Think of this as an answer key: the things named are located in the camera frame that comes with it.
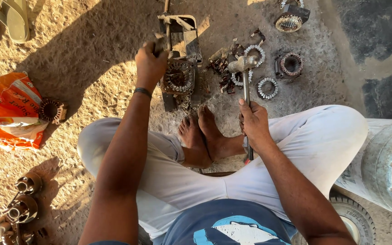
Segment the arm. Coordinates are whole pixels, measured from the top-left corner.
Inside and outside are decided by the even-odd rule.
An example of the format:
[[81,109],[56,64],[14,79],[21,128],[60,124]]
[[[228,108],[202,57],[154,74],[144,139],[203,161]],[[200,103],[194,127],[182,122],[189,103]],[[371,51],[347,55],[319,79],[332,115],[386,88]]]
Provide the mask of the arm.
[[[136,87],[145,88],[151,94],[166,72],[168,57],[168,53],[163,52],[155,58],[153,48],[152,42],[147,43],[135,57]],[[138,244],[135,195],[146,161],[150,103],[149,96],[144,93],[132,96],[102,160],[79,245],[107,240]]]
[[324,195],[279,150],[269,132],[267,110],[239,101],[240,124],[275,184],[285,213],[310,245],[355,245],[350,233]]

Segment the hand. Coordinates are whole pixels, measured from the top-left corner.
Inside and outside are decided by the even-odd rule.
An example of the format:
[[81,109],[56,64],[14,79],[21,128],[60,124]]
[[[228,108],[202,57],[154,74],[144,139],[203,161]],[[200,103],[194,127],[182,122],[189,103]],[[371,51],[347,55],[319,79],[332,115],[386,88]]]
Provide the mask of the hand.
[[166,73],[168,51],[163,51],[158,58],[154,52],[154,42],[147,42],[139,49],[135,56],[137,65],[137,88],[147,89],[151,94],[154,92],[158,81]]
[[258,103],[251,101],[250,107],[240,99],[240,128],[244,136],[249,138],[250,146],[259,153],[264,145],[275,144],[269,132],[267,110]]

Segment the black wristband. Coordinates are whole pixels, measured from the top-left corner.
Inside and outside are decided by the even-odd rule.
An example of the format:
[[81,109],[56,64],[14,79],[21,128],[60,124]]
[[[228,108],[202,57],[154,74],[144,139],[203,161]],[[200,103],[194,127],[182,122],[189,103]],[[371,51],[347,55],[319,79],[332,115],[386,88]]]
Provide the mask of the black wristband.
[[133,93],[133,94],[135,94],[136,92],[144,93],[145,95],[149,96],[150,99],[152,99],[151,93],[149,93],[149,91],[148,91],[147,89],[145,89],[145,88],[136,88],[136,89],[134,90],[134,93]]

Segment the hammer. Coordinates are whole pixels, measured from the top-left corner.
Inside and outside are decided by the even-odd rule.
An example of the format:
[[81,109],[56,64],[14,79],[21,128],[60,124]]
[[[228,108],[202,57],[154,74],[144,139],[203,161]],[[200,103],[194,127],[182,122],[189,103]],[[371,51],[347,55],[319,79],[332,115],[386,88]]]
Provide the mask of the hammer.
[[[257,56],[240,56],[237,61],[229,63],[228,70],[230,73],[241,72],[243,74],[243,91],[244,100],[250,105],[250,94],[249,94],[249,69],[255,67],[258,64]],[[247,156],[249,160],[253,160],[253,149],[250,147],[249,138],[246,137],[247,142]]]

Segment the man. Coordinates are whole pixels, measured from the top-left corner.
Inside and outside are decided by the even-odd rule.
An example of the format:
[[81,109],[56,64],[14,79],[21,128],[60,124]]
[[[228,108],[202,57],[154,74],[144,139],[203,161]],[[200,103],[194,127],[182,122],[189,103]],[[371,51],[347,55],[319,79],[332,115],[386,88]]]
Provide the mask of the man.
[[[327,105],[268,120],[263,107],[241,99],[243,135],[227,138],[204,106],[199,120],[182,120],[182,147],[176,136],[148,131],[168,56],[156,59],[153,47],[135,57],[140,89],[123,119],[98,120],[79,136],[78,153],[96,177],[80,245],[136,245],[138,224],[159,245],[285,245],[297,230],[310,245],[355,244],[327,199],[367,136],[360,113]],[[185,168],[245,154],[245,135],[259,157],[236,173],[216,178]]]

